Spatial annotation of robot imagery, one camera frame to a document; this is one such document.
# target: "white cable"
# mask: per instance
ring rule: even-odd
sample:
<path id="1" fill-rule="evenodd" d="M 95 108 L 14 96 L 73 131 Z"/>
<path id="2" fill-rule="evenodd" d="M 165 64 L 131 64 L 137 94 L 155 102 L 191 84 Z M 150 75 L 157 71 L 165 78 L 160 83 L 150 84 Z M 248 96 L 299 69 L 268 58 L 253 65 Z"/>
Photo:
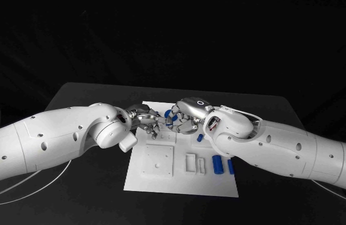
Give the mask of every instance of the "white cable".
<path id="1" fill-rule="evenodd" d="M 333 192 L 330 189 L 327 189 L 321 184 L 318 184 L 314 180 L 311 180 L 320 187 L 323 187 L 327 191 L 330 191 L 334 195 L 337 195 L 341 199 L 346 200 L 346 197 L 338 195 L 336 192 Z"/>
<path id="2" fill-rule="evenodd" d="M 13 186 L 10 186 L 7 189 L 4 189 L 2 191 L 0 191 L 0 194 L 5 193 L 7 191 L 10 191 L 17 185 L 20 185 L 27 179 L 30 179 L 37 173 L 40 172 L 40 170 L 33 173 L 23 181 L 20 181 L 17 184 L 14 184 Z"/>
<path id="3" fill-rule="evenodd" d="M 67 167 L 69 167 L 69 164 L 70 164 L 70 160 L 69 160 L 69 162 L 67 162 L 67 164 L 66 164 L 66 167 L 64 167 L 64 169 L 62 170 L 60 174 L 57 175 L 57 177 L 52 180 L 52 182 L 50 182 L 44 187 L 41 187 L 37 191 L 34 191 L 34 192 L 30 193 L 28 195 L 23 196 L 21 198 L 18 198 L 18 199 L 15 199 L 15 200 L 13 200 L 13 201 L 7 201 L 7 202 L 4 202 L 4 203 L 0 203 L 0 205 L 13 203 L 13 202 L 15 202 L 15 201 L 27 198 L 28 196 L 31 196 L 33 194 L 36 194 L 41 189 L 44 189 L 44 188 L 54 182 L 54 180 L 60 177 L 60 175 L 63 174 L 64 170 L 66 170 Z"/>

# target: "white platform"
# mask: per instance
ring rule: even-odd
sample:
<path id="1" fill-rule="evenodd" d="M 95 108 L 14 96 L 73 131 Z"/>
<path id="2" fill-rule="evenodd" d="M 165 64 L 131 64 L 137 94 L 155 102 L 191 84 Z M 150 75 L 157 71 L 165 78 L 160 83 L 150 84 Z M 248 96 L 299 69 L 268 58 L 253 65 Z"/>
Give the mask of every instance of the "white platform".
<path id="1" fill-rule="evenodd" d="M 158 114 L 163 116 L 165 110 L 171 109 L 173 103 L 161 103 L 161 102 L 148 102 L 144 101 L 144 104 L 152 108 Z M 131 158 L 126 170 L 126 177 L 124 183 L 125 191 L 138 191 L 138 192 L 154 192 L 154 193 L 171 193 L 171 194 L 191 194 L 191 195 L 204 195 L 204 196 L 217 196 L 217 197 L 233 197 L 237 198 L 237 189 L 236 189 L 236 181 L 235 175 L 229 174 L 227 168 L 227 158 L 222 157 L 223 164 L 223 174 L 216 175 L 213 172 L 213 161 L 212 156 L 217 155 L 212 147 L 206 144 L 207 141 L 201 141 L 200 145 L 194 143 L 197 140 L 199 134 L 203 134 L 201 126 L 197 132 L 191 135 L 183 135 L 180 133 L 171 132 L 164 126 L 160 126 L 164 131 L 157 135 L 158 139 L 151 140 L 151 136 L 147 135 L 145 131 L 139 128 L 137 129 L 135 136 L 138 138 L 138 143 L 131 149 Z M 150 160 L 148 163 L 148 148 L 150 146 L 168 146 L 173 148 L 173 168 L 171 168 L 171 177 L 167 176 L 165 172 L 161 173 L 157 171 L 160 168 L 165 170 L 170 167 L 170 159 L 168 157 L 167 163 L 163 164 L 163 149 L 150 149 L 150 156 L 157 154 L 157 162 Z M 186 154 L 194 154 L 196 166 L 199 166 L 197 161 L 199 158 L 203 158 L 204 162 L 204 175 L 186 174 Z M 144 175 L 142 170 L 150 169 L 152 175 Z"/>

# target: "table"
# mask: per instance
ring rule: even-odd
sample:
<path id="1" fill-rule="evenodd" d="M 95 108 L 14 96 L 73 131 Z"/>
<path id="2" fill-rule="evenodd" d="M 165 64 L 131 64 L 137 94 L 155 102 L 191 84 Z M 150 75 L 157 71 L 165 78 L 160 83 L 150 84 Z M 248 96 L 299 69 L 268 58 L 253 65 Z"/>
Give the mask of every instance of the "table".
<path id="1" fill-rule="evenodd" d="M 142 101 L 175 103 L 186 97 L 304 129 L 286 99 L 269 95 L 66 83 L 46 111 L 98 102 L 125 109 Z M 237 157 L 232 163 L 239 198 L 124 191 L 129 156 L 116 145 L 92 147 L 46 189 L 0 206 L 2 224 L 346 224 L 344 200 L 310 180 L 275 175 Z M 0 202 L 40 188 L 64 165 L 43 170 Z"/>

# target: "black table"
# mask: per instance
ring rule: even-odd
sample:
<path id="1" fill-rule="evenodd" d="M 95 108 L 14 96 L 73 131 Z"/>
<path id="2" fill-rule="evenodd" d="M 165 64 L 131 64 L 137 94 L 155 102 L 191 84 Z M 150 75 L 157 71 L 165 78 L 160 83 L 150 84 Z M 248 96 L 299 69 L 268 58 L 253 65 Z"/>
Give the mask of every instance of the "black table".
<path id="1" fill-rule="evenodd" d="M 200 97 L 262 119 L 304 129 L 284 97 L 161 88 L 66 83 L 46 110 L 102 102 L 126 108 L 142 101 L 175 103 Z M 310 180 L 275 175 L 233 158 L 239 198 L 124 191 L 131 150 L 92 147 L 54 183 L 28 198 L 0 206 L 1 224 L 346 224 L 346 200 Z M 64 164 L 43 170 L 0 202 L 40 188 Z M 11 184 L 26 175 L 4 180 Z"/>

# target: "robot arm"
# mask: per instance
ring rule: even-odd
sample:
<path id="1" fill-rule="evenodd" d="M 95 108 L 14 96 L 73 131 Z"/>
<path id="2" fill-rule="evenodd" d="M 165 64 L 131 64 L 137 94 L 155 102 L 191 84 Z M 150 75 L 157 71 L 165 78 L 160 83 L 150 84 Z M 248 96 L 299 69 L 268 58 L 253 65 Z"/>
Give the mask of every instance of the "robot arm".
<path id="1" fill-rule="evenodd" d="M 129 132 L 141 127 L 155 137 L 157 122 L 148 106 L 124 110 L 105 103 L 44 111 L 0 129 L 0 180 L 52 168 L 83 155 L 92 146 L 137 144 Z"/>
<path id="2" fill-rule="evenodd" d="M 346 189 L 346 144 L 226 106 L 210 107 L 200 98 L 184 98 L 171 108 L 191 120 L 170 126 L 173 132 L 196 131 L 225 157 L 239 157 L 258 168 L 286 177 L 311 179 Z"/>

